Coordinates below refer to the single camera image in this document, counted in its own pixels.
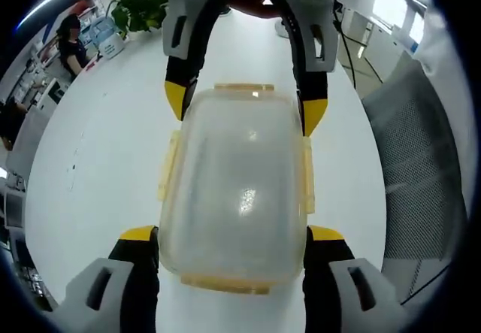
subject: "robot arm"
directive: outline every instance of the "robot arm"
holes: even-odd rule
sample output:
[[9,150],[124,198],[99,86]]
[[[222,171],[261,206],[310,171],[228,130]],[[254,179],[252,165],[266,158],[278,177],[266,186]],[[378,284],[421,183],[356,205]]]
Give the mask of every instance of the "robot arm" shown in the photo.
[[[131,229],[108,259],[99,258],[68,285],[50,314],[62,331],[155,332],[159,294],[158,229]],[[398,331],[406,321],[392,284],[366,259],[354,259],[342,235],[307,227],[302,290],[306,333]]]
[[[271,0],[283,18],[292,48],[293,73],[304,135],[309,136],[327,108],[327,76],[334,69],[337,33],[334,0]],[[168,55],[165,91],[176,118],[182,120],[204,65],[214,23],[229,0],[169,0],[163,24]],[[322,45],[316,56],[314,40]]]

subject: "person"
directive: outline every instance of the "person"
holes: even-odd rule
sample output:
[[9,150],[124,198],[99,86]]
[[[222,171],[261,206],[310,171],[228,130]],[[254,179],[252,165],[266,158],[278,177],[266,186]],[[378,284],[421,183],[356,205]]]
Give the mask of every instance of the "person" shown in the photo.
[[80,21],[75,14],[68,15],[57,30],[59,38],[60,62],[67,70],[72,81],[89,62],[85,47],[78,39],[80,36]]
[[14,98],[9,98],[5,104],[0,103],[0,136],[8,151],[14,148],[26,114],[26,107],[15,102]]

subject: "woman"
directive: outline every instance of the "woman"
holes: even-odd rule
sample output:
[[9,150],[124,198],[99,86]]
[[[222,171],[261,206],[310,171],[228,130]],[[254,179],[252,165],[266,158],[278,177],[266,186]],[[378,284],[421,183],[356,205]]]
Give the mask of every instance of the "woman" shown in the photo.
[[60,62],[70,73],[72,81],[89,62],[86,51],[78,39],[80,35],[80,21],[77,15],[68,15],[57,30],[59,37]]

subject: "black shirt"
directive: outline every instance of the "black shirt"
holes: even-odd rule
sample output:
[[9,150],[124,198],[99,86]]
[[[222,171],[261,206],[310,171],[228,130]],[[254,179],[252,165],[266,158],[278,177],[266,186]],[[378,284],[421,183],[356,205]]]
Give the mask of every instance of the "black shirt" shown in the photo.
[[86,57],[85,47],[83,47],[82,43],[79,40],[76,40],[75,42],[70,42],[68,40],[60,40],[59,51],[60,62],[62,63],[62,66],[70,73],[73,81],[77,75],[74,74],[74,72],[68,65],[67,59],[70,56],[75,56],[78,63],[80,64],[80,67],[85,68],[87,63],[89,62]]
[[8,99],[0,112],[0,136],[9,140],[12,146],[15,144],[25,115],[25,111],[20,110],[12,98]]

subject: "black cable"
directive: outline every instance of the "black cable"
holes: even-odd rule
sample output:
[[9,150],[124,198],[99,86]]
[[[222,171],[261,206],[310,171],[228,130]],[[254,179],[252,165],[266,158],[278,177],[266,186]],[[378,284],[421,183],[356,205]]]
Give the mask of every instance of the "black cable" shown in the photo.
[[437,273],[434,277],[432,277],[426,284],[424,284],[421,288],[419,288],[418,290],[416,290],[413,294],[411,294],[409,297],[407,297],[402,303],[401,305],[404,305],[405,303],[407,303],[408,301],[410,301],[411,299],[413,299],[419,292],[421,292],[426,286],[428,286],[429,284],[433,283],[442,273],[444,273],[446,271],[446,269],[451,265],[451,263],[449,263],[446,267],[444,267],[443,269],[440,270],[439,273]]
[[357,41],[354,38],[350,38],[349,36],[346,36],[346,39],[351,40],[352,42],[356,42],[357,44],[360,44],[361,46],[368,47],[364,42]]
[[342,29],[342,27],[340,26],[340,21],[339,21],[339,18],[337,17],[336,11],[334,11],[334,18],[336,19],[336,21],[334,22],[334,27],[335,27],[336,30],[340,33],[340,36],[343,38],[344,47],[346,48],[347,58],[349,59],[349,64],[351,65],[352,84],[353,84],[354,89],[355,89],[355,88],[356,88],[356,85],[355,85],[354,65],[352,64],[351,53],[349,52],[349,49],[347,48],[346,38],[344,37],[343,29]]

